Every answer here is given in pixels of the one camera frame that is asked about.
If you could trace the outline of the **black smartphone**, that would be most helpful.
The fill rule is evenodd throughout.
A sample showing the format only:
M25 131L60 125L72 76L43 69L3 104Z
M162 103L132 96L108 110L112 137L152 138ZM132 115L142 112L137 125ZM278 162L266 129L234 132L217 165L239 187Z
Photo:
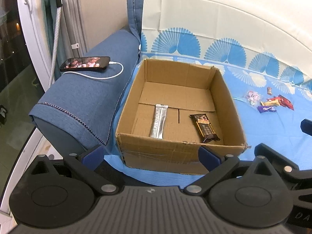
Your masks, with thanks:
M70 58L60 67L61 72L95 71L102 72L107 69L110 57L81 57Z

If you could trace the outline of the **purple chocolate bar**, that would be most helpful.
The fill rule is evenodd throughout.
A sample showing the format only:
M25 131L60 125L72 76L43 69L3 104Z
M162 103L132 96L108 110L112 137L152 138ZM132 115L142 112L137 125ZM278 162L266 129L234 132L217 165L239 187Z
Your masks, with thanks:
M274 113L277 111L274 106L258 106L257 110L259 113Z

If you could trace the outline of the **grey curtain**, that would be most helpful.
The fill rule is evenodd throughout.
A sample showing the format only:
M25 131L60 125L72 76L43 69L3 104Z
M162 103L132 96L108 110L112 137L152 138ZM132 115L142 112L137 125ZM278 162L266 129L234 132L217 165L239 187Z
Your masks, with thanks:
M50 52L53 52L54 32L57 21L56 0L41 0L44 13L45 31ZM60 67L69 58L82 57L89 46L82 19L81 0L62 0L59 23L59 38L56 52L54 78L61 76Z

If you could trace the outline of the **brown chocolate bar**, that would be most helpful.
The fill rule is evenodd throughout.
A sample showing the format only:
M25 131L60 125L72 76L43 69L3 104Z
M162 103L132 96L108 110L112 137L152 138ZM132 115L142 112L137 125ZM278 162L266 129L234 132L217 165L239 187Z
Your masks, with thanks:
M197 113L189 115L197 128L199 135L202 139L202 143L209 143L211 141L220 141L217 133L214 130L210 120L205 113Z

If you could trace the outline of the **pink candy bag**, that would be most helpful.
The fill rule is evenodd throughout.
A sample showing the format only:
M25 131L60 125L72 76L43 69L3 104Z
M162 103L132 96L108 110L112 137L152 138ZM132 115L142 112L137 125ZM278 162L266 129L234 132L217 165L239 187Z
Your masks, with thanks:
M256 91L250 90L246 93L245 98L250 105L255 106L260 102L261 95Z

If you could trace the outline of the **silver snack bar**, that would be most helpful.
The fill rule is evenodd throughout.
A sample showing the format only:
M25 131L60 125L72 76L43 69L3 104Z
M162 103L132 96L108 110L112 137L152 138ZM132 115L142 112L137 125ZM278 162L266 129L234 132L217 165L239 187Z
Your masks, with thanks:
M168 105L156 104L150 137L163 139L164 123L166 121Z

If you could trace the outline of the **red snack packet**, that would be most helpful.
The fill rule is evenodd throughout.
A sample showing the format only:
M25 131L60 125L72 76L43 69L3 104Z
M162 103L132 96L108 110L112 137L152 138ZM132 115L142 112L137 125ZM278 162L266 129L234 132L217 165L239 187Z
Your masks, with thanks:
M282 95L278 95L278 98L279 98L279 103L280 103L281 106L287 107L287 108L289 108L291 110L294 110L293 104L291 103L290 100L288 100L287 98L285 98Z

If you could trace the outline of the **blue white patterned cover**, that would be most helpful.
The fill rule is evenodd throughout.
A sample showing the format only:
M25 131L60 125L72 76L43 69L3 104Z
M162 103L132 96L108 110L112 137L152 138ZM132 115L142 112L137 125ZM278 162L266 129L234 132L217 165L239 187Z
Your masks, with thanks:
M217 9L209 15L192 5L165 4L173 22L158 31L142 26L156 6L151 0L127 0L130 29L140 37L143 58L170 59L219 68L238 107L250 149L264 143L299 165L311 169L311 137L300 122L311 119L311 63L281 61L285 32L268 22L226 5L205 0ZM295 109L261 114L247 102L249 90L264 95L272 88Z

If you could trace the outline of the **braided white pole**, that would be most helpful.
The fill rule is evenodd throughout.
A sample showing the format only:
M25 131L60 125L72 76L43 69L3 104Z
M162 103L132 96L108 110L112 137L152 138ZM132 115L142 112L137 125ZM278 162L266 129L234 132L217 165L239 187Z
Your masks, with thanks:
M62 0L56 0L56 23L54 28L54 40L53 40L53 49L52 49L52 60L51 60L51 72L49 77L48 88L52 86L54 80L54 72L56 68L57 60L57 50L58 50L58 41L59 41L59 32L60 32L60 21L61 21L61 11L62 11Z

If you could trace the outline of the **red stick snack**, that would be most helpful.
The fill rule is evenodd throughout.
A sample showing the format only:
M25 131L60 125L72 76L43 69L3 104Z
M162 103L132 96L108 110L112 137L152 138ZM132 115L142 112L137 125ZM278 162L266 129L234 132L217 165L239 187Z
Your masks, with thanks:
M280 97L273 97L273 98L268 98L267 99L267 101L275 101L275 100L280 101L281 98Z

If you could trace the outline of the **yellow snack bar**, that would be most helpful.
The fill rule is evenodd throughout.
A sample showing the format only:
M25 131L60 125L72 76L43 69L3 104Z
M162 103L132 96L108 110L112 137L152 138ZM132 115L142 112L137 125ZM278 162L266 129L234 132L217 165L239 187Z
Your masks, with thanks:
M260 104L261 106L280 106L280 103L277 99L265 102L261 101Z

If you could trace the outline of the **white window frame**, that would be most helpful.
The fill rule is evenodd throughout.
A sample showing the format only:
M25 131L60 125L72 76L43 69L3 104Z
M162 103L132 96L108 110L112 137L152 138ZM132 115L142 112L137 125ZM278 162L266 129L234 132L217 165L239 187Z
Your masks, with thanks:
M35 72L48 90L51 72L51 53L45 30L42 0L17 0L21 27Z

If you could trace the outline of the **brown cardboard box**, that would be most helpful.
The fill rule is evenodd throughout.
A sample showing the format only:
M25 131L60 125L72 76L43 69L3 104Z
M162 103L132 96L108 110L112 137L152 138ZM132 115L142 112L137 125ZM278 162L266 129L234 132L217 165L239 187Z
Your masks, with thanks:
M150 137L155 105L168 105L163 139ZM116 129L123 163L130 168L205 174L199 162L202 139L189 115L205 113L220 141L220 155L240 155L246 137L230 91L218 68L145 59L130 88Z

